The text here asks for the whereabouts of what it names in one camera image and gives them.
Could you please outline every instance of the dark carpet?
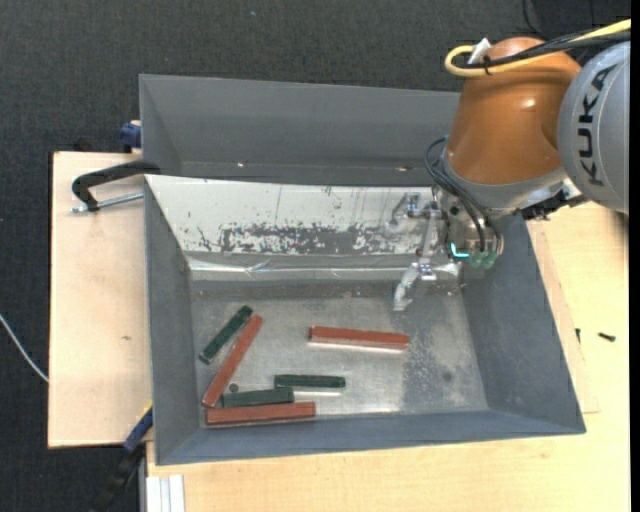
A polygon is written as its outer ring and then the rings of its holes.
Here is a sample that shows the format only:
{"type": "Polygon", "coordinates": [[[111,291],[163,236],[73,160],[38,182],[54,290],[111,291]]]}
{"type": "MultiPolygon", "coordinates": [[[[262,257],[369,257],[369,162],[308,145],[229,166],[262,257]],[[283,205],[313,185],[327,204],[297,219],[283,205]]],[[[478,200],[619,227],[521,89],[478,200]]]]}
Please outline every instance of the dark carpet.
{"type": "MultiPolygon", "coordinates": [[[[139,73],[459,90],[442,58],[483,36],[628,17],[630,0],[0,1],[0,312],[47,369],[49,153],[122,151],[139,73]]],[[[0,511],[82,511],[116,447],[47,450],[47,389],[0,331],[0,511]]],[[[87,411],[91,421],[91,411],[87,411]]],[[[137,510],[135,485],[113,510],[137,510]]]]}

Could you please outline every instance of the wooden stick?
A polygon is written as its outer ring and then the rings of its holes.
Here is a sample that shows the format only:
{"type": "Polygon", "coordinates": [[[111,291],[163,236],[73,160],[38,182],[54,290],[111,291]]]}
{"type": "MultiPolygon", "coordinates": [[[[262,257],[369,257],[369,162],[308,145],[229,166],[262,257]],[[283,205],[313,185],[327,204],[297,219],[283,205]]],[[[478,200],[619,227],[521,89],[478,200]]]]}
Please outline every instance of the wooden stick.
{"type": "Polygon", "coordinates": [[[313,418],[315,415],[316,404],[314,402],[228,407],[207,409],[207,425],[223,427],[268,422],[280,423],[313,418]]]}
{"type": "Polygon", "coordinates": [[[334,345],[403,350],[409,345],[409,336],[395,332],[361,331],[358,329],[314,325],[309,329],[309,341],[334,345]]]}
{"type": "Polygon", "coordinates": [[[233,374],[238,368],[240,361],[244,357],[245,353],[249,349],[251,342],[255,338],[256,334],[260,330],[262,326],[262,318],[257,315],[252,315],[245,328],[238,336],[236,344],[231,349],[231,352],[225,359],[222,367],[211,381],[209,385],[209,389],[202,397],[202,404],[207,407],[213,407],[216,405],[218,399],[222,396],[224,389],[227,387],[227,384],[233,377],[233,374]]]}

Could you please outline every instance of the wooden table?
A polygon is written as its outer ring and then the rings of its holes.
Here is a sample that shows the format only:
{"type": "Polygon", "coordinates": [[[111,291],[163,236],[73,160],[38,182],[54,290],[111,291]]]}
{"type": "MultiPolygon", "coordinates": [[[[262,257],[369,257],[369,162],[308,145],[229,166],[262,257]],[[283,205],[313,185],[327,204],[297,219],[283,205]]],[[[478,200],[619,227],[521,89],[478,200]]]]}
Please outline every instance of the wooden table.
{"type": "MultiPolygon", "coordinates": [[[[49,446],[122,442],[151,396],[142,205],[69,213],[77,175],[136,155],[54,158],[49,446]],[[87,422],[87,411],[93,421],[87,422]]],[[[131,179],[100,197],[139,190],[131,179]]],[[[628,250],[623,220],[593,203],[529,229],[587,434],[210,464],[183,474],[200,510],[630,509],[628,250]],[[578,346],[574,325],[581,329],[578,346]],[[611,343],[598,332],[614,334],[611,343]]]]}

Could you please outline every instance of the yellow cable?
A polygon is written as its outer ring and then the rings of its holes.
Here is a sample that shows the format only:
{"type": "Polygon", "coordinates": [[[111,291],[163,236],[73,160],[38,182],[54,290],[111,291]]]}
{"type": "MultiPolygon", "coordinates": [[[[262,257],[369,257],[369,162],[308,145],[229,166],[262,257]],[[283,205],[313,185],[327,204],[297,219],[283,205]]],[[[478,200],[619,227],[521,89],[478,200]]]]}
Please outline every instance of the yellow cable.
{"type": "MultiPolygon", "coordinates": [[[[580,41],[582,39],[587,39],[590,37],[607,36],[610,34],[615,34],[617,32],[622,32],[624,30],[629,30],[630,28],[631,28],[631,20],[630,19],[623,20],[617,23],[613,23],[612,25],[608,25],[606,27],[583,34],[579,37],[572,39],[571,41],[580,41]]],[[[463,53],[471,53],[474,50],[474,48],[475,48],[474,46],[466,45],[466,46],[458,46],[457,48],[454,48],[453,50],[451,50],[444,59],[445,69],[453,75],[462,76],[462,77],[476,77],[476,76],[486,75],[486,71],[484,69],[481,69],[481,68],[465,69],[465,68],[460,68],[453,63],[453,59],[456,58],[458,55],[461,55],[463,53]]],[[[503,73],[505,71],[511,71],[512,69],[516,69],[516,68],[519,68],[520,66],[524,66],[525,64],[531,64],[532,62],[536,62],[541,59],[546,59],[547,57],[550,57],[552,55],[563,53],[563,51],[564,50],[559,50],[557,52],[547,53],[545,55],[537,55],[535,57],[529,57],[528,59],[509,62],[508,64],[499,64],[497,66],[490,66],[489,69],[491,70],[490,72],[492,75],[496,73],[503,73]]]]}

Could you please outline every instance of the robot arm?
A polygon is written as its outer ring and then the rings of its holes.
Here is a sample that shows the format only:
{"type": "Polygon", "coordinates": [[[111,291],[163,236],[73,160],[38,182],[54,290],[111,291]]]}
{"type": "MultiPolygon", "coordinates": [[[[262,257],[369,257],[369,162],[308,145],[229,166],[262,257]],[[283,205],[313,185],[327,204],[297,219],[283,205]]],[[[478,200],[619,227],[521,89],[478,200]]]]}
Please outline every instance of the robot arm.
{"type": "MultiPolygon", "coordinates": [[[[560,38],[559,47],[616,26],[630,21],[560,38]]],[[[407,199],[407,216],[425,222],[425,245],[396,287],[396,310],[411,302],[418,279],[490,268],[508,243],[495,228],[501,216],[544,217],[586,199],[628,215],[631,44],[609,47],[583,69],[564,52],[545,53],[549,44],[518,37],[484,45],[484,54],[464,47],[476,59],[464,68],[445,59],[468,78],[451,134],[425,153],[433,197],[421,209],[407,199]],[[521,62],[523,54],[533,57],[521,62]]]]}

